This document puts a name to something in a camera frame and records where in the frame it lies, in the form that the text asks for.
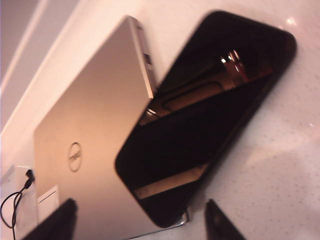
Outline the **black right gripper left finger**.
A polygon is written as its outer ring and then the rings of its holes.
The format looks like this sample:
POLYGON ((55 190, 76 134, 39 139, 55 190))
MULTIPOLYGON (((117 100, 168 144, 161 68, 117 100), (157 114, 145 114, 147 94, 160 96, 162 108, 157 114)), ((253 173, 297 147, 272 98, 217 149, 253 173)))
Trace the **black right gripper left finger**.
POLYGON ((72 198, 67 199, 23 240, 72 240, 76 228, 77 211, 76 202, 72 198))

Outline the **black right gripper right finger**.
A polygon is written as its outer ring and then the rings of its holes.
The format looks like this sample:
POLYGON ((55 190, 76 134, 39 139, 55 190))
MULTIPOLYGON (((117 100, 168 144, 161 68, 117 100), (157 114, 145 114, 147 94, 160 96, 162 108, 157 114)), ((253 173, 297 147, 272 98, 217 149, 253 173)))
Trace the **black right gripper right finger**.
POLYGON ((205 205, 204 220, 208 240, 246 239, 212 199, 205 205))

